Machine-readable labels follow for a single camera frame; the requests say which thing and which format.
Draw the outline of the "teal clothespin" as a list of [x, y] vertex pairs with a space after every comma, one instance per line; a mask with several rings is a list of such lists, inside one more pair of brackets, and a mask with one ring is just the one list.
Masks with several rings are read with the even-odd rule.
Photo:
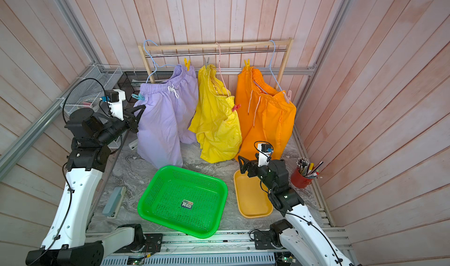
[[137, 95], [133, 93], [131, 96], [136, 100], [145, 100], [145, 97], [142, 94]]

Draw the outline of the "purple shorts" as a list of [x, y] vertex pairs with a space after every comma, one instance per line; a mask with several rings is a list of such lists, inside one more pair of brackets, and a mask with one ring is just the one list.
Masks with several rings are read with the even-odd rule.
[[189, 130], [199, 101], [194, 67], [177, 65], [164, 83], [142, 84], [139, 97], [135, 105], [145, 109], [138, 124], [137, 152], [158, 169], [182, 166], [180, 145], [197, 142]]

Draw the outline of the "light blue wire hanger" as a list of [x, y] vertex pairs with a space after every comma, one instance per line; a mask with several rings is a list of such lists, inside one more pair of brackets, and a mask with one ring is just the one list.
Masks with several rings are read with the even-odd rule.
[[147, 46], [148, 46], [148, 43], [151, 43], [151, 44], [153, 44], [154, 46], [158, 46], [158, 44], [156, 44], [154, 41], [152, 41], [152, 40], [145, 40], [144, 42], [143, 42], [143, 44], [142, 44], [142, 50], [143, 50], [143, 53], [144, 53], [144, 61], [146, 62], [146, 64], [149, 66], [149, 62], [148, 62], [148, 59], [150, 59], [151, 60], [151, 62], [152, 62], [152, 65], [153, 65], [153, 69], [151, 69], [150, 67], [148, 67], [147, 68], [147, 73], [148, 73], [148, 77], [147, 77], [147, 79], [146, 79], [146, 83], [152, 83], [152, 84], [155, 84], [155, 79], [154, 79], [154, 74], [155, 73], [157, 73], [158, 72], [158, 69], [159, 68], [166, 68], [166, 67], [175, 67], [175, 65], [172, 65], [172, 64], [165, 64], [165, 65], [162, 65], [162, 66], [160, 66], [160, 65], [158, 65], [156, 62], [155, 62], [155, 60], [154, 60], [154, 58], [153, 58], [153, 56], [152, 56], [152, 54], [147, 50]]

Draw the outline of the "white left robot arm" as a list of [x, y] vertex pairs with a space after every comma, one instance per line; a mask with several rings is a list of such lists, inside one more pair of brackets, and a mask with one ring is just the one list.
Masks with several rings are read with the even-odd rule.
[[73, 135], [71, 153], [62, 168], [66, 183], [40, 249], [30, 251], [26, 257], [28, 266], [99, 266], [122, 248], [141, 251], [145, 247], [139, 224], [122, 225], [94, 242], [86, 241], [91, 204], [111, 155], [109, 145], [126, 131], [137, 133], [145, 110], [145, 106], [124, 109], [125, 93], [120, 89], [102, 89], [101, 95], [107, 113], [84, 107], [64, 119]]

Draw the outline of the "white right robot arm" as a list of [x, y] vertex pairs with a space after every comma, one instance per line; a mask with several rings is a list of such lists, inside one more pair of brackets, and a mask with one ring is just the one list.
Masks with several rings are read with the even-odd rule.
[[238, 156], [238, 162], [240, 173], [258, 178], [261, 190], [283, 216], [270, 226], [271, 245], [287, 249], [303, 266], [354, 265], [317, 225], [304, 200], [290, 186], [285, 161], [273, 157], [272, 144], [257, 141], [254, 147], [256, 160]]

